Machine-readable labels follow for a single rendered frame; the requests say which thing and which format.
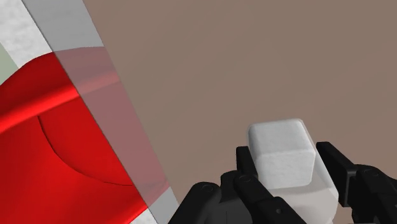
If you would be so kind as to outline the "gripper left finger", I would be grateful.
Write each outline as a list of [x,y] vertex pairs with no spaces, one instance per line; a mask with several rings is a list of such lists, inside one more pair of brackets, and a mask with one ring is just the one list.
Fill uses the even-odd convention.
[[221,184],[194,184],[168,224],[306,224],[281,197],[258,180],[247,146],[236,148],[237,168]]

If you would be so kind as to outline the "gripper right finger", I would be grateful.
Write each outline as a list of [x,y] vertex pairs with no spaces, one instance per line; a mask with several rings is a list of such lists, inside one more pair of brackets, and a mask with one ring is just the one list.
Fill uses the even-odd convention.
[[316,143],[338,191],[338,202],[352,209],[355,223],[397,224],[397,179],[380,169],[352,163],[329,142]]

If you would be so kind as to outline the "white capped clear bottle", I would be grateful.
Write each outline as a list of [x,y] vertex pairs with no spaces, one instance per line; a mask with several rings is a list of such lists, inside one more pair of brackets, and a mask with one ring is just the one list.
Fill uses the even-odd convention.
[[338,192],[301,119],[254,123],[247,143],[258,179],[307,224],[333,224]]

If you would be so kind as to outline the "red sofa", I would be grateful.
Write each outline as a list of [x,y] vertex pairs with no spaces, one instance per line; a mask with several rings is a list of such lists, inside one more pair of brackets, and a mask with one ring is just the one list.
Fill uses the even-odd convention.
[[169,184],[131,181],[83,101],[118,86],[102,46],[46,53],[0,84],[0,224],[129,224]]

